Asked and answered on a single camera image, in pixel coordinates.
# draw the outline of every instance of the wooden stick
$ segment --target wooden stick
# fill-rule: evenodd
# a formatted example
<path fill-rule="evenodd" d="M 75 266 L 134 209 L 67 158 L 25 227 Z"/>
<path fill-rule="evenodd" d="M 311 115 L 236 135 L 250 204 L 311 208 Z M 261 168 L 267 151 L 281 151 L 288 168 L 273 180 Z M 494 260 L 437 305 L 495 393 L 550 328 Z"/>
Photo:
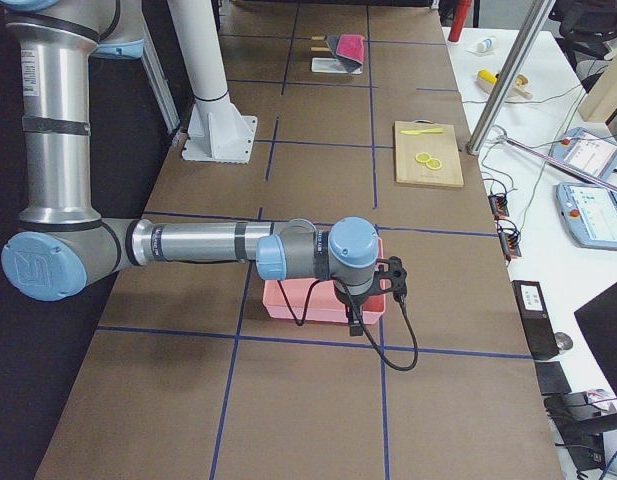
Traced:
<path fill-rule="evenodd" d="M 581 105 L 579 113 L 587 122 L 603 123 L 617 109 L 617 56 L 601 75 Z"/>

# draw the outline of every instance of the lemon slice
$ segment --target lemon slice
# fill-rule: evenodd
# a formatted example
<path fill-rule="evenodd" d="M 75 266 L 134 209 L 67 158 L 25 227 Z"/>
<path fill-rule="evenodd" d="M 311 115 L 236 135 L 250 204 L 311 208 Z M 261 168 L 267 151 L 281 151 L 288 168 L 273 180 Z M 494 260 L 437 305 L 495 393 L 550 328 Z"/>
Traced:
<path fill-rule="evenodd" d="M 426 166 L 430 170 L 439 170 L 441 168 L 441 160 L 439 160 L 438 158 L 429 158 L 426 161 Z"/>
<path fill-rule="evenodd" d="M 419 163 L 423 163 L 423 164 L 426 164 L 428 162 L 428 160 L 430 160 L 431 158 L 432 157 L 430 156 L 430 154 L 426 153 L 426 152 L 418 153 L 415 156 L 415 160 L 417 160 Z"/>

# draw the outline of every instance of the chair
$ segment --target chair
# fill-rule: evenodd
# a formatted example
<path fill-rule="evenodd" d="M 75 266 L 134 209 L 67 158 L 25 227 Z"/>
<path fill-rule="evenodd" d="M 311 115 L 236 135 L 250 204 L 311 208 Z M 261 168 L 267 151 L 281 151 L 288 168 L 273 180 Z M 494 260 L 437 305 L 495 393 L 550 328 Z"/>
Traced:
<path fill-rule="evenodd" d="M 573 68 L 575 52 L 603 58 L 603 43 L 617 38 L 617 0 L 557 0 L 548 18 L 559 22 L 557 43 Z"/>

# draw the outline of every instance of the white pole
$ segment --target white pole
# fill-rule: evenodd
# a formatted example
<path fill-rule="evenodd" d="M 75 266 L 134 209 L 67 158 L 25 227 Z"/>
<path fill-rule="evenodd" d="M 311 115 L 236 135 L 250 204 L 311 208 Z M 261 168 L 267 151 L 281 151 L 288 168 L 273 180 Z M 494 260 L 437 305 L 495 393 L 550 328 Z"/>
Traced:
<path fill-rule="evenodd" d="M 168 6 L 195 95 L 183 157 L 248 162 L 257 119 L 230 102 L 210 0 L 168 0 Z"/>

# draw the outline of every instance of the blue joint cap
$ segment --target blue joint cap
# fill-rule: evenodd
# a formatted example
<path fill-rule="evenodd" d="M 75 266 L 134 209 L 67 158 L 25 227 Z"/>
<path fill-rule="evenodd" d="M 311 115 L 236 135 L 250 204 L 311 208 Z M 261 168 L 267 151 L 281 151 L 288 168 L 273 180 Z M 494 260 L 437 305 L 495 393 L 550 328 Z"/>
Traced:
<path fill-rule="evenodd" d="M 0 3 L 15 12 L 38 12 L 52 7 L 59 0 L 0 0 Z"/>
<path fill-rule="evenodd" d="M 45 233 L 12 237 L 1 251 L 1 266 L 10 283 L 36 300 L 61 300 L 86 286 L 86 269 L 79 257 Z"/>
<path fill-rule="evenodd" d="M 328 248 L 337 260 L 348 267 L 369 267 L 377 262 L 379 256 L 377 231 L 363 218 L 344 218 L 330 230 Z"/>
<path fill-rule="evenodd" d="M 264 280 L 285 280 L 286 252 L 279 235 L 261 237 L 257 242 L 257 272 Z"/>
<path fill-rule="evenodd" d="M 92 54 L 93 57 L 109 60 L 136 60 L 144 54 L 144 39 L 125 43 L 102 43 Z"/>

